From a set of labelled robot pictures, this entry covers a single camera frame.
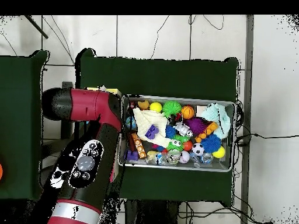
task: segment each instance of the white cloth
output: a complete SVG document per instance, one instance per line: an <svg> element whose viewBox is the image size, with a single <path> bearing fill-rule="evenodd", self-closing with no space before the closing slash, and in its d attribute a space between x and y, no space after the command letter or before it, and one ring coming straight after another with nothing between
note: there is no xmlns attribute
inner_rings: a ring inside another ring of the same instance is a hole
<svg viewBox="0 0 299 224"><path fill-rule="evenodd" d="M141 111L139 108L134 108L133 113L138 127L137 135L140 139L166 148L171 139L165 137L167 118L164 117L164 113L158 113L151 110ZM155 135L154 139L148 139L145 136L151 125L154 125L159 129L159 133Z"/></svg>

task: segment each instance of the yellow ball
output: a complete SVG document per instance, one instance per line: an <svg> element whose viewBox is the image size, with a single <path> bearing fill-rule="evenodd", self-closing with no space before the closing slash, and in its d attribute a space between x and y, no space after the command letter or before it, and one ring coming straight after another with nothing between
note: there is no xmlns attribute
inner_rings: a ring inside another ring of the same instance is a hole
<svg viewBox="0 0 299 224"><path fill-rule="evenodd" d="M149 109L152 111L157 111L157 112L162 111L162 105L159 102L153 102L149 107L150 107Z"/></svg>
<svg viewBox="0 0 299 224"><path fill-rule="evenodd" d="M225 149L221 146L218 151L213 152L212 155L215 158L222 158L225 155Z"/></svg>

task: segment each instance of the light blue cloth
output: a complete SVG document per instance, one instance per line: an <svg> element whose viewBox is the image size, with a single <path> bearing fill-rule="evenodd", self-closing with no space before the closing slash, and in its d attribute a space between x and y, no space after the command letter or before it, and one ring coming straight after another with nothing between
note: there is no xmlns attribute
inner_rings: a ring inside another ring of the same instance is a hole
<svg viewBox="0 0 299 224"><path fill-rule="evenodd" d="M231 120L227 116L225 107L219 104L210 104L202 112L201 117L207 121L213 121L218 125L218 128L214 131L214 134L220 139L224 139L228 136L228 132L231 128Z"/></svg>

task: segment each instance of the white ball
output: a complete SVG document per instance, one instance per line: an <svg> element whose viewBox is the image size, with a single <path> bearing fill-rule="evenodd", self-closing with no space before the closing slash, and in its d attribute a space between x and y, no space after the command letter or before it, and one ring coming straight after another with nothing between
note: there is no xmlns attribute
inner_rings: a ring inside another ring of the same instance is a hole
<svg viewBox="0 0 299 224"><path fill-rule="evenodd" d="M195 143L192 147L192 151L197 155L197 156L201 156L203 155L204 152L204 148L203 145L200 144L199 142Z"/></svg>
<svg viewBox="0 0 299 224"><path fill-rule="evenodd" d="M183 150L180 154L180 162L181 163L187 163L190 159L190 155L187 151Z"/></svg>

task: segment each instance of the dark green table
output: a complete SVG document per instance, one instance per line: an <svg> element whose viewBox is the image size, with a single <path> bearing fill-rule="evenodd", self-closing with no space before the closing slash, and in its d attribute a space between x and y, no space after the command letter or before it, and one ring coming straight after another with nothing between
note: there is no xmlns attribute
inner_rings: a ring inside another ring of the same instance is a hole
<svg viewBox="0 0 299 224"><path fill-rule="evenodd" d="M118 88L122 94L229 102L236 98L236 58L224 62L101 58L87 49L77 61L80 88L105 85ZM232 170L217 173L126 167L121 188L121 197L131 200L222 201L231 206L231 196Z"/></svg>
<svg viewBox="0 0 299 224"><path fill-rule="evenodd" d="M41 140L41 70L47 51L0 56L0 199L37 199Z"/></svg>

